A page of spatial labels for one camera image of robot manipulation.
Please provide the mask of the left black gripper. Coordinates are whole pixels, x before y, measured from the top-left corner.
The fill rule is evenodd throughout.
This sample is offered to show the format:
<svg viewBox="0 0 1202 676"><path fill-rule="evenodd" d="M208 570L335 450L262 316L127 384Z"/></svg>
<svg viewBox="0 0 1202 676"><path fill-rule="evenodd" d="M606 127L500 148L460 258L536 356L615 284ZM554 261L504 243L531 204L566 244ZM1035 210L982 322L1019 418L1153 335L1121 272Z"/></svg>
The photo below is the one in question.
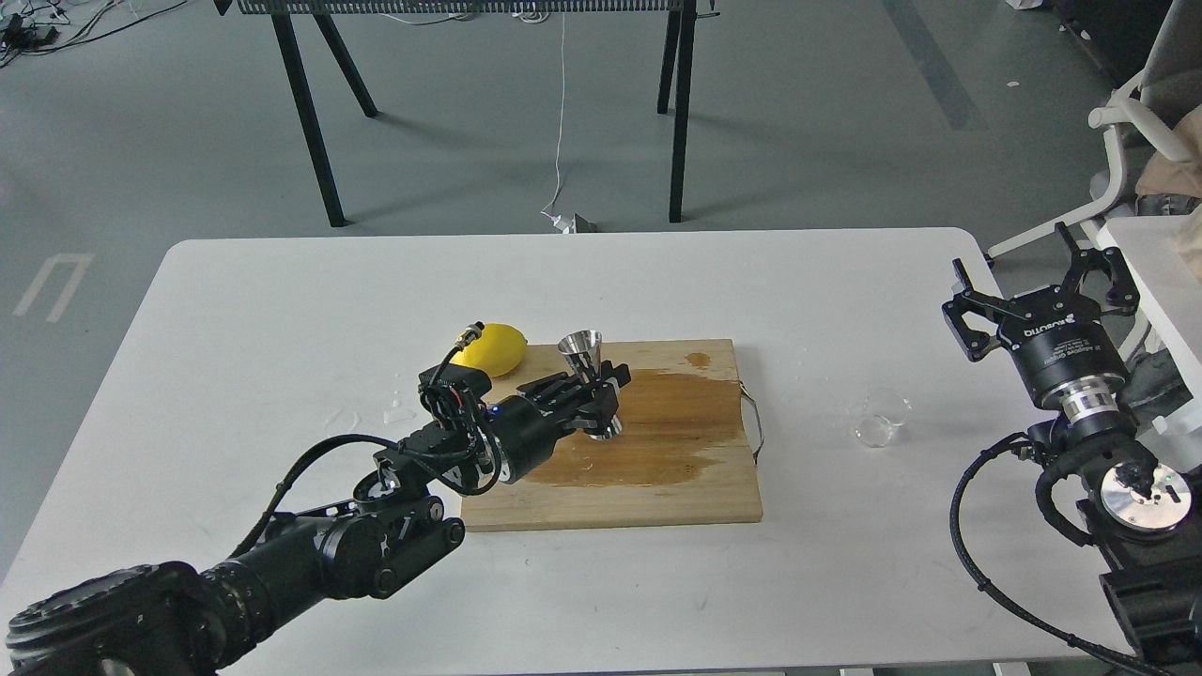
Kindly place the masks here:
<svg viewBox="0 0 1202 676"><path fill-rule="evenodd" d="M456 486L514 484L549 459L563 437L621 434L618 393L630 381L626 363L603 361L593 379L560 372L489 404L484 372L435 364L418 376L419 402L434 419L418 432L418 459Z"/></svg>

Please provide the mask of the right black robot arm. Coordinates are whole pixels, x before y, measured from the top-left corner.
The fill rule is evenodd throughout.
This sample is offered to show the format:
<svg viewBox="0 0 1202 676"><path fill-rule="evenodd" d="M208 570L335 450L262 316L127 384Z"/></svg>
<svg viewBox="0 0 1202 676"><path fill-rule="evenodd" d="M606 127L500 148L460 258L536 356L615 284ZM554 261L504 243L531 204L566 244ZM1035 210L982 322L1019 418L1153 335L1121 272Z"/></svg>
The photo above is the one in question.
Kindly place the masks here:
<svg viewBox="0 0 1202 676"><path fill-rule="evenodd" d="M1004 349L1034 407L1055 419L1004 437L966 467L950 498L950 541L978 591L998 605L1100 662L1130 674L1167 675L1201 654L1200 472L1165 466L1137 440L1130 381L1105 315L1137 312L1139 292L1120 249L1069 248L1063 281L1002 300L972 286L954 257L958 287L944 316L971 362ZM1040 466L1034 496L1045 522L1077 546L1099 548L1100 579L1133 654L1051 625L1004 594L972 561L962 532L966 485L1001 453Z"/></svg>

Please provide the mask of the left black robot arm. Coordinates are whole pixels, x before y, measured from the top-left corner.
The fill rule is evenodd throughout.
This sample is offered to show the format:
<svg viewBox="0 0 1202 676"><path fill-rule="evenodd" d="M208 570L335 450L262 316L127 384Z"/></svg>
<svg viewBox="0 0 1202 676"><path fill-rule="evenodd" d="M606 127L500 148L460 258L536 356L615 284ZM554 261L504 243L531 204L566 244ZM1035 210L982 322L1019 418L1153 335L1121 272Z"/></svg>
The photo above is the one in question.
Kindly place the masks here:
<svg viewBox="0 0 1202 676"><path fill-rule="evenodd" d="M542 466L563 438L617 423L627 364L554 373L486 404L492 381L464 364L418 376L430 423L403 439L339 434L300 455L226 561L132 567L58 591L8 621L16 675L215 675L325 600L386 599L464 542L468 527L433 496L438 481L482 496ZM280 510L319 458L377 445L375 469L347 500Z"/></svg>

